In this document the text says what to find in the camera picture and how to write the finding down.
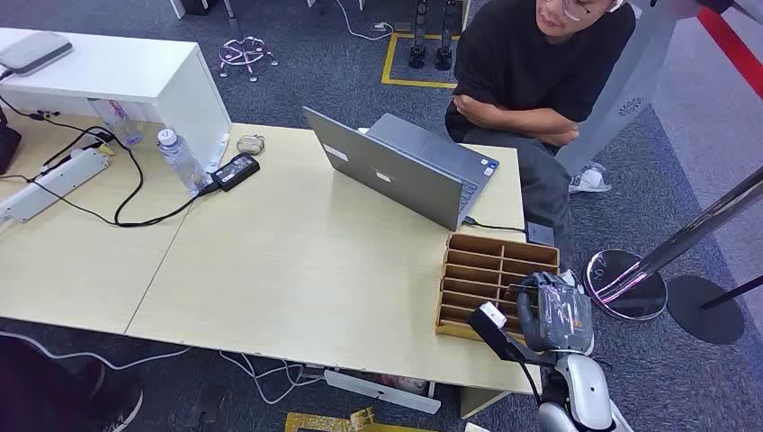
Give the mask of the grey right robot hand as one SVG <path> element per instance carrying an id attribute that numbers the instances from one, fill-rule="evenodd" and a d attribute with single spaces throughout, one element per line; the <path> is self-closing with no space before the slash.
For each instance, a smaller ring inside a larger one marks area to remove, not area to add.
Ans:
<path id="1" fill-rule="evenodd" d="M 535 272 L 520 283 L 517 314 L 525 344 L 535 352 L 589 355 L 594 346 L 590 298 L 570 270 Z"/>

